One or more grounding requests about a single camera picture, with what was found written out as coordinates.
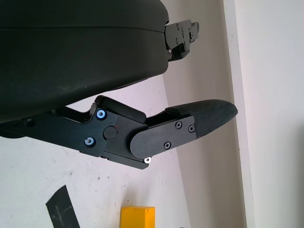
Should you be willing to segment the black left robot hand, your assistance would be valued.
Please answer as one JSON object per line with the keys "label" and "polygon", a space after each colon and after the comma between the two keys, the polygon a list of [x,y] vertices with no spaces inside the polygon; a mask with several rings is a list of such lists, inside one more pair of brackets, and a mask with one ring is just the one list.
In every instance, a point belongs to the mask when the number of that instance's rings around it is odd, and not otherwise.
{"label": "black left robot hand", "polygon": [[199,139],[237,114],[204,100],[147,117],[104,92],[163,74],[199,34],[169,23],[159,0],[3,0],[0,134],[30,137],[145,169],[154,155]]}

